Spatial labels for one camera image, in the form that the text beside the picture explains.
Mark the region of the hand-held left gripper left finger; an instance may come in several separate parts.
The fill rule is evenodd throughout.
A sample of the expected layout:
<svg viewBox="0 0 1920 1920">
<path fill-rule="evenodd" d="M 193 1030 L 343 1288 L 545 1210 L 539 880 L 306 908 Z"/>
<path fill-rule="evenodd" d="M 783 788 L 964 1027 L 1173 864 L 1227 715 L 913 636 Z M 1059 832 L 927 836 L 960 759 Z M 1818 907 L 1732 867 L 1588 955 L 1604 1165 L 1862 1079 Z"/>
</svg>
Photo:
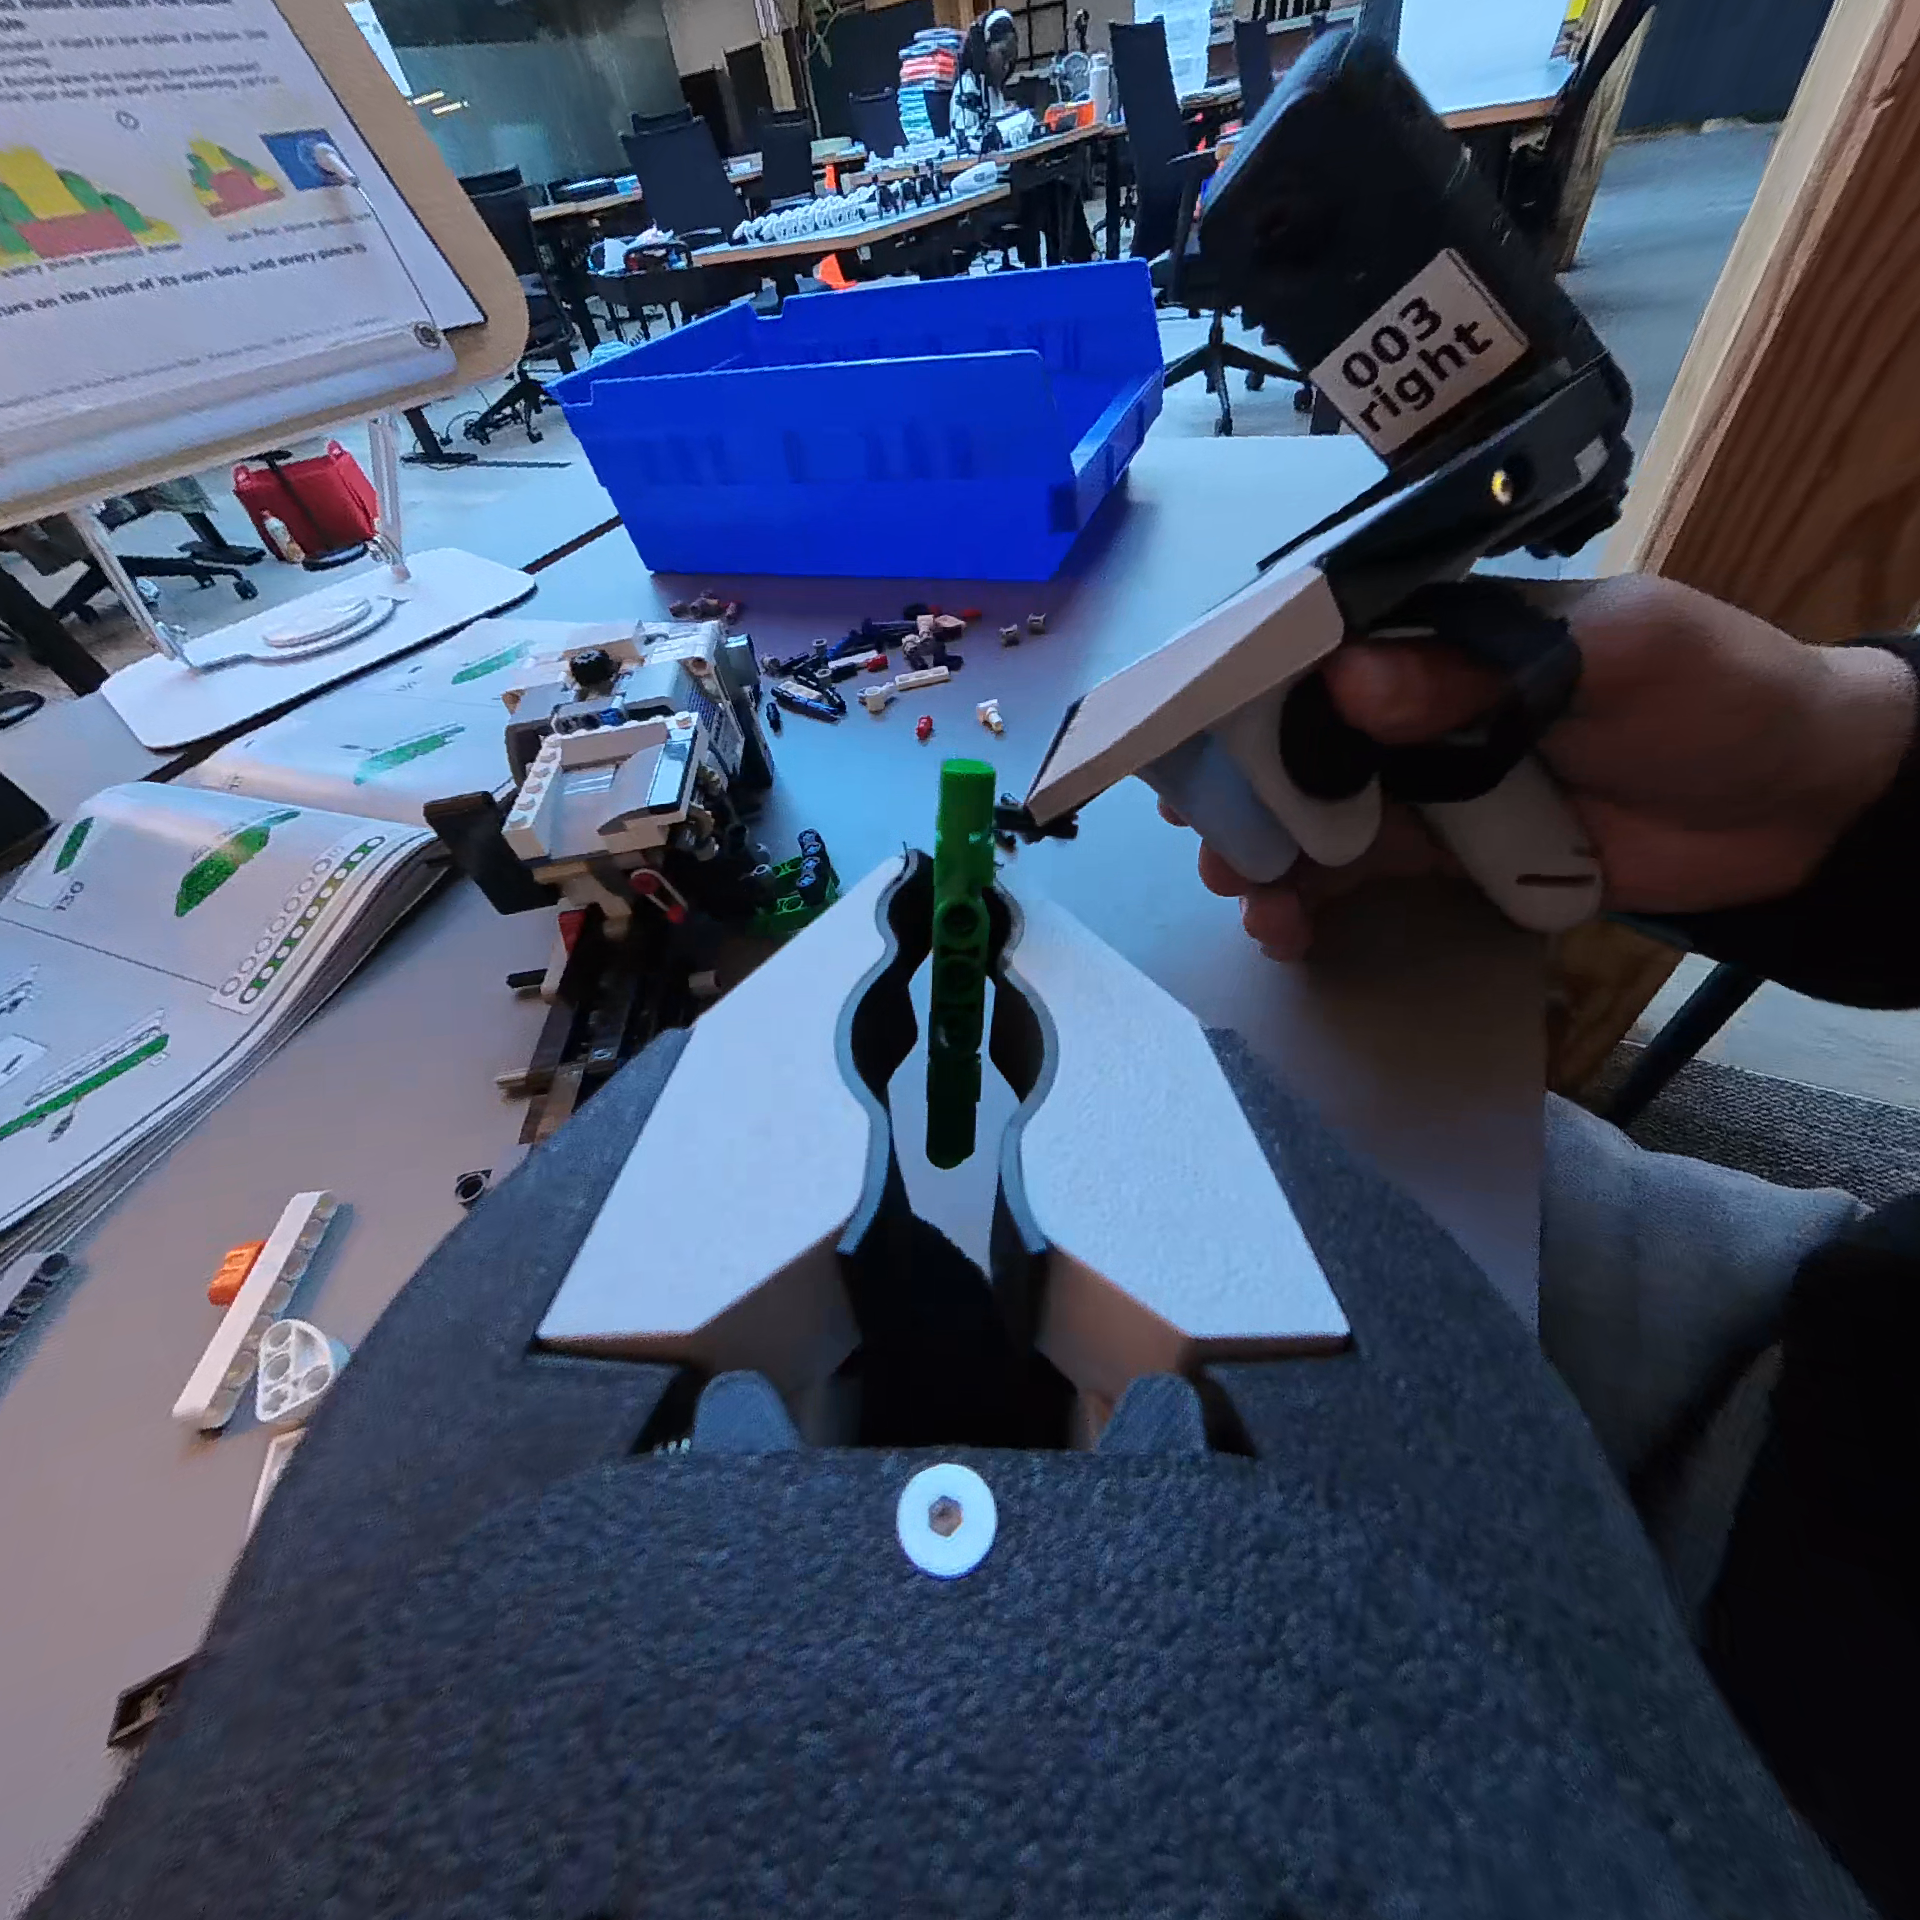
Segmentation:
<svg viewBox="0 0 1920 1920">
<path fill-rule="evenodd" d="M 566 1359 L 757 1371 L 809 1443 L 855 1443 L 861 1244 L 902 1192 L 923 853 L 896 853 L 686 1034 L 539 1320 Z"/>
</svg>

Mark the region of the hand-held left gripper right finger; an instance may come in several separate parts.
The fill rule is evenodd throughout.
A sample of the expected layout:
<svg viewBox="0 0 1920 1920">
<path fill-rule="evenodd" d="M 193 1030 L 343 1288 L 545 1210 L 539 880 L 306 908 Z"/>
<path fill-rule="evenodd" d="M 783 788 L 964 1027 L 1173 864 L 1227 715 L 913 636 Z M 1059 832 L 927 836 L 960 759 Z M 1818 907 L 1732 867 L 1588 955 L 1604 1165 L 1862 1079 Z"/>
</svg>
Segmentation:
<svg viewBox="0 0 1920 1920">
<path fill-rule="evenodd" d="M 1057 901 L 998 958 L 995 1284 L 1059 1371 L 1335 1356 L 1330 1278 L 1189 1007 Z"/>
</svg>

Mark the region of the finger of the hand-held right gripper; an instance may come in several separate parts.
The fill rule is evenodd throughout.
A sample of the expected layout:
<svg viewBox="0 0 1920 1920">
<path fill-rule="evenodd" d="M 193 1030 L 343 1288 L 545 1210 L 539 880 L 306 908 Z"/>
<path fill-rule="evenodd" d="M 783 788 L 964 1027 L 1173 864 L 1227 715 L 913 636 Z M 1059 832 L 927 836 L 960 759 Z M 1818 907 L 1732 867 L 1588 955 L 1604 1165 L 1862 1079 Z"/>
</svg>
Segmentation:
<svg viewBox="0 0 1920 1920">
<path fill-rule="evenodd" d="M 1230 722 L 1324 661 L 1347 633 L 1319 564 L 1269 572 L 1166 644 L 1079 694 L 1029 784 L 1040 819 Z"/>
</svg>

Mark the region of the green and white lego panel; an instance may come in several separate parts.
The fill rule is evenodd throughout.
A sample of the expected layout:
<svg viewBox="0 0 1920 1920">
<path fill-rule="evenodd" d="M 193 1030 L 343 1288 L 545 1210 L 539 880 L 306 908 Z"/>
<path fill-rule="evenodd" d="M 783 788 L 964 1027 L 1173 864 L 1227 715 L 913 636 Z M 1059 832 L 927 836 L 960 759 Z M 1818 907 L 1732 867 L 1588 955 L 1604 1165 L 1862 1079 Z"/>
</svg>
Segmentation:
<svg viewBox="0 0 1920 1920">
<path fill-rule="evenodd" d="M 974 1155 L 988 1018 L 988 894 L 998 876 L 995 802 L 992 761 L 943 759 L 927 1007 L 927 1161 L 939 1168 L 957 1168 Z"/>
</svg>

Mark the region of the pile of small lego pieces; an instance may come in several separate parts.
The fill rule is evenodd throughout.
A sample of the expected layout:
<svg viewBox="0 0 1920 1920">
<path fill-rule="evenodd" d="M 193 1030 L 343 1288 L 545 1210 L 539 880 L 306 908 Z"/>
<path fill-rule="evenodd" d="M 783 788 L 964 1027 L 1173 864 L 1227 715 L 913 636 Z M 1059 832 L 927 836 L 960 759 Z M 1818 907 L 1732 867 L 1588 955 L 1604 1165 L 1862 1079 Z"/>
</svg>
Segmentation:
<svg viewBox="0 0 1920 1920">
<path fill-rule="evenodd" d="M 956 684 L 971 670 L 974 653 L 1015 653 L 1040 637 L 1023 629 L 1021 646 L 998 641 L 998 629 L 1005 620 L 1023 624 L 1025 612 L 995 617 L 984 610 L 927 602 L 903 605 L 896 617 L 871 612 L 840 636 L 764 653 L 757 658 L 767 688 L 761 701 L 774 729 L 783 729 L 785 715 L 830 725 L 847 719 L 853 708 L 884 716 L 903 701 Z"/>
</svg>

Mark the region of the person's right forearm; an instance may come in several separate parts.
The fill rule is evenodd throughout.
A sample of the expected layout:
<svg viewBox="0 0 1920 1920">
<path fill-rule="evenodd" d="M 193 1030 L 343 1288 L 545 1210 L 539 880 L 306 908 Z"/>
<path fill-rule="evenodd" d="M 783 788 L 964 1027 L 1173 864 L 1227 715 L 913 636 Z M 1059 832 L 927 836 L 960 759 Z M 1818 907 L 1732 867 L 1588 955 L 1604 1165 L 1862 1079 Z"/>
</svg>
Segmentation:
<svg viewBox="0 0 1920 1920">
<path fill-rule="evenodd" d="M 1844 819 L 1815 807 L 1762 836 L 1714 903 L 1633 908 L 1662 941 L 1738 963 L 1793 994 L 1863 1011 L 1917 1007 L 1917 725 Z"/>
</svg>

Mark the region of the green black lego subassembly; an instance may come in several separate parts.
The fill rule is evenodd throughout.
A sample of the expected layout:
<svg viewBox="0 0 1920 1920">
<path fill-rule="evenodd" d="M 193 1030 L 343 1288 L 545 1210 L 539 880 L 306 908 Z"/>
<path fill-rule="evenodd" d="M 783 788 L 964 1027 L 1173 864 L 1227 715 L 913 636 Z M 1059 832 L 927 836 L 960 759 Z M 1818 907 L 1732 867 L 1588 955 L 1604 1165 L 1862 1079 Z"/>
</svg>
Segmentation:
<svg viewBox="0 0 1920 1920">
<path fill-rule="evenodd" d="M 747 935 L 776 942 L 795 936 L 841 897 L 840 884 L 826 836 L 813 828 L 800 828 L 792 857 L 761 860 L 751 869 Z"/>
</svg>

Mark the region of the partly built lego truck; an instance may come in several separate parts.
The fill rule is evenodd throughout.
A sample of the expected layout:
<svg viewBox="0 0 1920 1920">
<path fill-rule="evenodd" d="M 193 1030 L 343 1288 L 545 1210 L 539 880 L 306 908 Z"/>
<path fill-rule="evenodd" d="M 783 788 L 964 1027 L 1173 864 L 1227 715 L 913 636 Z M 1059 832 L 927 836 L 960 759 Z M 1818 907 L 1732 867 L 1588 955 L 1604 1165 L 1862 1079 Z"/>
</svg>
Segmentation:
<svg viewBox="0 0 1920 1920">
<path fill-rule="evenodd" d="M 501 1079 L 532 1147 L 721 994 L 750 876 L 774 860 L 757 838 L 774 761 L 741 620 L 594 629 L 539 653 L 503 701 L 508 792 L 421 815 L 501 915 L 558 912 L 543 970 L 508 982 L 549 1007 L 528 1065 Z"/>
</svg>

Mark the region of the white grey lego connector piece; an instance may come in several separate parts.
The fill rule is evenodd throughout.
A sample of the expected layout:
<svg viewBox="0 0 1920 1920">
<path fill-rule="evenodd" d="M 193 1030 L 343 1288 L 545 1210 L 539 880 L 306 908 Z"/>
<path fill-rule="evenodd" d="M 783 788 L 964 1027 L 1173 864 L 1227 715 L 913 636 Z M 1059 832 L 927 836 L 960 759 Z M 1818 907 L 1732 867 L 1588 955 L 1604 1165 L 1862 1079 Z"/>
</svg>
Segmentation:
<svg viewBox="0 0 1920 1920">
<path fill-rule="evenodd" d="M 265 1429 L 302 1429 L 339 1384 L 350 1349 L 299 1316 L 271 1320 L 254 1356 L 254 1421 Z"/>
</svg>

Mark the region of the white lego beam orange stud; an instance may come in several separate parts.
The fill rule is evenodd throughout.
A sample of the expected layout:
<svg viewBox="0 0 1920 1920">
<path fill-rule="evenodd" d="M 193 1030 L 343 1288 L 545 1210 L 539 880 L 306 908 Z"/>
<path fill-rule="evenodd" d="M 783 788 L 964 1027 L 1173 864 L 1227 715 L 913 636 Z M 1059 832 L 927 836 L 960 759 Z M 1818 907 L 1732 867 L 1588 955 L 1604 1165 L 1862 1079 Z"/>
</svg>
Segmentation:
<svg viewBox="0 0 1920 1920">
<path fill-rule="evenodd" d="M 174 1407 L 176 1423 L 193 1432 L 227 1429 L 244 1390 L 253 1387 L 270 1327 L 291 1306 L 337 1210 L 339 1196 L 327 1189 L 308 1189 L 288 1199 L 189 1371 Z"/>
</svg>

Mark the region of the black short lego piece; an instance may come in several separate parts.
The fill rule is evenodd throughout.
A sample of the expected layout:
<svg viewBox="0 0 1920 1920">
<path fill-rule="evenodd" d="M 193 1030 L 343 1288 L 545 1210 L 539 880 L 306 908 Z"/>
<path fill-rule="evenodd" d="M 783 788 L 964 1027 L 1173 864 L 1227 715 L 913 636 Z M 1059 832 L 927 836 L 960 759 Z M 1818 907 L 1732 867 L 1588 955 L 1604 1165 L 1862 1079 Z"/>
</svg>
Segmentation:
<svg viewBox="0 0 1920 1920">
<path fill-rule="evenodd" d="M 193 1663 L 193 1656 L 176 1661 L 126 1689 L 111 1709 L 107 1747 L 134 1747 L 141 1743 L 174 1702 Z"/>
</svg>

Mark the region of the person's right hand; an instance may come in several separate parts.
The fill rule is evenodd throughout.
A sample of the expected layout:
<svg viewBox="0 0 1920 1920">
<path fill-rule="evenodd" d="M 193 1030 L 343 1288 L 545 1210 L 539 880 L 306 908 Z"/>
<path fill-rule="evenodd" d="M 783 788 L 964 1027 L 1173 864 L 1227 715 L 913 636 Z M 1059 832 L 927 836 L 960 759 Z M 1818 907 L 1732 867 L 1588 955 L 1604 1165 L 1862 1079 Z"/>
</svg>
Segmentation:
<svg viewBox="0 0 1920 1920">
<path fill-rule="evenodd" d="M 1883 799 L 1911 746 L 1917 684 L 1882 646 L 1806 644 L 1694 586 L 1618 572 L 1522 581 L 1581 653 L 1570 708 L 1539 746 L 1604 871 L 1604 903 L 1703 912 L 1784 897 Z M 1468 729 L 1501 677 L 1440 644 L 1347 641 L 1324 670 L 1335 711 L 1391 747 Z M 1247 935 L 1300 963 L 1327 901 L 1406 877 L 1465 877 L 1406 809 L 1347 867 L 1241 876 L 1210 845 L 1197 876 Z"/>
</svg>

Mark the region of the open instruction booklet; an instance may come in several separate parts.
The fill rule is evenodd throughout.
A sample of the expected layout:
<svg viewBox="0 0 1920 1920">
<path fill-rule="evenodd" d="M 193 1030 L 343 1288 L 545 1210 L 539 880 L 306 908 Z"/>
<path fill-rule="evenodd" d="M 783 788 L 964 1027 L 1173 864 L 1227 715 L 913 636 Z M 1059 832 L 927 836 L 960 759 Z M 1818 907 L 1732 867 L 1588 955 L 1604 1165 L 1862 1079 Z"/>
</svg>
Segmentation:
<svg viewBox="0 0 1920 1920">
<path fill-rule="evenodd" d="M 3 894 L 3 1261 L 54 1247 L 453 871 L 429 802 L 503 799 L 514 703 L 639 620 L 480 620 L 116 781 Z"/>
</svg>

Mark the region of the white document stand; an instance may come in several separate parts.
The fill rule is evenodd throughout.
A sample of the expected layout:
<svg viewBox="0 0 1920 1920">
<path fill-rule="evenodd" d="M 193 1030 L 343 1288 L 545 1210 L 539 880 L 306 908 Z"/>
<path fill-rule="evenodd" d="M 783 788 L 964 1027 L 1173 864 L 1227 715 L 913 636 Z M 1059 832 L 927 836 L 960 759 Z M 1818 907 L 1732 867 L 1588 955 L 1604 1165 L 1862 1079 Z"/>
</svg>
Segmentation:
<svg viewBox="0 0 1920 1920">
<path fill-rule="evenodd" d="M 54 513 L 75 516 L 86 551 L 104 564 L 114 593 L 147 629 L 151 654 L 99 681 L 116 716 L 147 751 L 189 747 L 240 729 L 474 617 L 508 610 L 535 591 L 528 572 L 462 548 L 407 554 L 392 431 L 392 417 L 407 407 L 456 394 L 514 366 L 527 341 L 527 303 L 514 269 L 349 6 L 278 6 L 484 319 L 445 331 L 432 366 L 311 366 L 265 394 L 174 394 L 114 431 L 103 415 L 86 415 L 80 435 L 48 435 L 25 451 L 3 441 L 3 527 L 15 531 Z M 134 586 L 131 567 L 111 548 L 99 520 L 103 499 L 354 420 L 371 428 L 378 493 L 374 551 L 349 564 L 344 575 L 322 579 L 308 595 L 217 633 L 178 637 L 161 627 Z"/>
</svg>

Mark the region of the red bag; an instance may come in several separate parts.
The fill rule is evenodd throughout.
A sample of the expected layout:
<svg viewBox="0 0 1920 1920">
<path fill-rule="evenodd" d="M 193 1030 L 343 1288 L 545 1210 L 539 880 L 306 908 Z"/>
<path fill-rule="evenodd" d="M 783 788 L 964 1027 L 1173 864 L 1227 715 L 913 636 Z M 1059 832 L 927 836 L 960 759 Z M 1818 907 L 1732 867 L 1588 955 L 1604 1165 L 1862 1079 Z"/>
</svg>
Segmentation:
<svg viewBox="0 0 1920 1920">
<path fill-rule="evenodd" d="M 306 458 L 271 448 L 240 459 L 230 469 L 230 483 L 254 534 L 279 561 L 319 572 L 374 551 L 378 493 L 339 441 Z"/>
</svg>

